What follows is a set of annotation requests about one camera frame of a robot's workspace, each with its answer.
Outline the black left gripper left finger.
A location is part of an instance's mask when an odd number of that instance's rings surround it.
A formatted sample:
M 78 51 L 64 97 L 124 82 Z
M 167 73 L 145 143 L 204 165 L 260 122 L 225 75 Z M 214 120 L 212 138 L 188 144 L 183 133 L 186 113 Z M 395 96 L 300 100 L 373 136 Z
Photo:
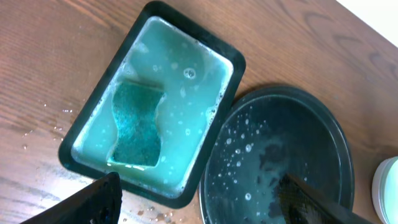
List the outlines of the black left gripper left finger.
M 117 224 L 121 204 L 119 174 L 110 172 L 22 224 Z

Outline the mint plate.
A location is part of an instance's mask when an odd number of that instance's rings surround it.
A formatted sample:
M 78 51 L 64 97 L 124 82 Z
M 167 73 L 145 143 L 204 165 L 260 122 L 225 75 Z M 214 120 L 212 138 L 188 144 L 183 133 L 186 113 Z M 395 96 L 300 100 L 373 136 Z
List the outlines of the mint plate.
M 382 161 L 371 187 L 374 209 L 383 224 L 397 224 L 397 156 Z

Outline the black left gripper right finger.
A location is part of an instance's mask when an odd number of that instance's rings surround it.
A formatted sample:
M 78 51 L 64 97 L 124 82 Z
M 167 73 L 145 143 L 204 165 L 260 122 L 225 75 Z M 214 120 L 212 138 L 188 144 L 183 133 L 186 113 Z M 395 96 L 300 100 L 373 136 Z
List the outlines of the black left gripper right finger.
M 277 193 L 286 223 L 370 224 L 290 174 L 279 180 Z

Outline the green yellow sponge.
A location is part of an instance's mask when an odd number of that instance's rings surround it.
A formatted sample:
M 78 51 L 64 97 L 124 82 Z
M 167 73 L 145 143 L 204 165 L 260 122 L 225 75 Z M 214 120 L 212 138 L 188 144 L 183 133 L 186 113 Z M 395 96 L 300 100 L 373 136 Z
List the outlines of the green yellow sponge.
M 157 108 L 165 93 L 133 82 L 118 84 L 111 100 L 117 139 L 109 162 L 154 167 L 162 140 L 157 127 Z

